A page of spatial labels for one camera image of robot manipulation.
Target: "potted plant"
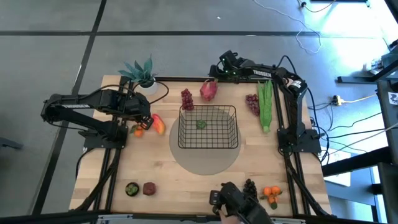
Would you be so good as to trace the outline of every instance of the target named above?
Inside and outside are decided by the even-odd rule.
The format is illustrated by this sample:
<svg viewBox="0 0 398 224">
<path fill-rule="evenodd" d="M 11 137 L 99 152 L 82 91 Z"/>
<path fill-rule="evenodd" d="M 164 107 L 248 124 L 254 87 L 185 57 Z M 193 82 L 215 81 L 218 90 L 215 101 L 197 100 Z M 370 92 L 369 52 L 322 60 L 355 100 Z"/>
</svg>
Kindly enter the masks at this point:
<svg viewBox="0 0 398 224">
<path fill-rule="evenodd" d="M 141 89 L 141 93 L 145 95 L 151 95 L 157 91 L 157 83 L 155 82 L 155 76 L 157 74 L 151 74 L 152 71 L 152 56 L 150 56 L 144 63 L 142 68 L 137 61 L 134 62 L 134 67 L 129 63 L 124 63 L 130 72 L 125 70 L 119 70 L 121 75 L 131 78 L 134 83 L 138 83 L 138 88 Z"/>
</svg>

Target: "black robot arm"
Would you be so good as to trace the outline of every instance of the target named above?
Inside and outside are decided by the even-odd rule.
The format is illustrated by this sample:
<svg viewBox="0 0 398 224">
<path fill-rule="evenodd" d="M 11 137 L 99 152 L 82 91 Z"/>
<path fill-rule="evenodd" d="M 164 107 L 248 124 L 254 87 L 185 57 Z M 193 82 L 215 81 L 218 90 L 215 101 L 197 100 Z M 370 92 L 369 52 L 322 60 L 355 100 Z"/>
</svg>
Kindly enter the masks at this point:
<svg viewBox="0 0 398 224">
<path fill-rule="evenodd" d="M 119 125 L 118 120 L 100 121 L 78 113 L 74 109 L 95 109 L 130 121 L 137 121 L 144 129 L 153 123 L 150 116 L 150 104 L 140 93 L 123 93 L 116 90 L 96 90 L 89 95 L 53 94 L 44 101 L 41 117 L 52 124 L 57 121 L 68 121 L 88 128 L 79 131 L 87 148 L 120 148 L 125 145 L 127 126 Z"/>
<path fill-rule="evenodd" d="M 256 64 L 252 60 L 236 56 L 238 54 L 230 50 L 225 52 L 220 57 L 220 62 L 210 67 L 209 76 L 220 80 L 233 79 L 236 83 L 253 75 L 275 81 L 289 106 L 289 127 L 278 130 L 279 147 L 284 152 L 320 152 L 318 133 L 305 129 L 302 122 L 302 102 L 308 88 L 305 81 L 286 68 Z M 222 69 L 218 67 L 220 63 L 223 65 Z"/>
</svg>

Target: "red fruit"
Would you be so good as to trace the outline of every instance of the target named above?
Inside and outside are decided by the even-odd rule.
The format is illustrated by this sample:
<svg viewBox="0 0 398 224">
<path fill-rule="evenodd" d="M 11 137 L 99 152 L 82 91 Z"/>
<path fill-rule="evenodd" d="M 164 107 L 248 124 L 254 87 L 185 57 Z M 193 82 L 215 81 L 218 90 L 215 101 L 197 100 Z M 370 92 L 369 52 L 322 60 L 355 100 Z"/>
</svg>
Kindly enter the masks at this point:
<svg viewBox="0 0 398 224">
<path fill-rule="evenodd" d="M 206 101 L 212 100 L 217 93 L 217 79 L 214 81 L 206 80 L 200 88 L 200 96 Z"/>
</svg>

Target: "wooden table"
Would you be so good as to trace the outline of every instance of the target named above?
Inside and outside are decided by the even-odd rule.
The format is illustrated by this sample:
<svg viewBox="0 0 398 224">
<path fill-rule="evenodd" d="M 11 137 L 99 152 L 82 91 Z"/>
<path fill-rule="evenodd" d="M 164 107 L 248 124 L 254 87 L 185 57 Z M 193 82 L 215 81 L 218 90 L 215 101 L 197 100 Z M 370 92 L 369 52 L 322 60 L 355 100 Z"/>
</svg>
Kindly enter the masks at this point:
<svg viewBox="0 0 398 224">
<path fill-rule="evenodd" d="M 105 75 L 102 85 L 118 84 L 119 81 L 120 76 Z M 260 193 L 263 187 L 273 185 L 278 185 L 284 191 L 279 196 L 277 210 L 272 210 L 266 200 L 261 200 L 261 205 L 270 215 L 292 216 L 284 159 L 277 152 L 276 130 L 279 124 L 275 102 L 272 103 L 271 132 L 264 134 L 259 118 L 250 112 L 244 99 L 247 94 L 257 92 L 257 84 L 220 83 L 215 99 L 208 103 L 200 98 L 199 89 L 202 84 L 200 82 L 164 83 L 170 88 L 170 93 L 164 99 L 154 103 L 151 106 L 151 112 L 159 114 L 163 119 L 167 127 L 166 134 L 159 136 L 150 129 L 142 138 L 129 135 L 126 147 L 121 151 L 111 211 L 212 215 L 212 206 L 208 203 L 211 190 L 219 190 L 220 183 L 228 181 L 242 189 L 244 181 L 250 178 L 255 181 Z M 235 162 L 219 174 L 192 174 L 175 161 L 170 151 L 170 129 L 174 121 L 178 119 L 181 106 L 180 92 L 185 88 L 192 93 L 195 104 L 234 105 L 236 107 L 238 127 L 242 136 L 241 150 Z M 158 92 L 147 98 L 151 101 L 164 93 L 165 88 L 159 85 Z M 285 125 L 287 125 L 282 93 L 280 93 L 280 100 Z M 106 121 L 110 120 L 111 116 L 95 111 L 94 118 Z M 311 128 L 305 102 L 303 102 L 303 122 L 307 128 Z M 322 208 L 331 212 L 319 161 L 313 154 L 301 153 L 300 155 L 306 186 Z M 70 208 L 79 206 L 97 184 L 103 156 L 104 149 L 95 149 L 82 159 Z M 129 182 L 137 182 L 140 186 L 145 182 L 154 182 L 157 185 L 157 192 L 153 196 L 146 196 L 140 192 L 135 197 L 128 197 L 124 188 Z M 108 184 L 104 187 L 100 208 L 104 208 L 107 192 Z M 297 186 L 295 186 L 295 192 L 298 210 L 303 213 L 301 194 Z"/>
</svg>

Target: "wire basket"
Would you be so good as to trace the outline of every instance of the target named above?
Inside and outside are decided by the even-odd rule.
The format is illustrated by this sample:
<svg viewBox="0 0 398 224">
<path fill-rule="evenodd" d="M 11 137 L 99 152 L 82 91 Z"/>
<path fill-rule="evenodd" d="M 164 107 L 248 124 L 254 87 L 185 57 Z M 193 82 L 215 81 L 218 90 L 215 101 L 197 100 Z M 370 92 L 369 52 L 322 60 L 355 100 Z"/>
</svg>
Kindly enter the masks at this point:
<svg viewBox="0 0 398 224">
<path fill-rule="evenodd" d="M 178 146 L 183 149 L 235 149 L 238 123 L 234 106 L 195 105 L 180 108 Z"/>
</svg>

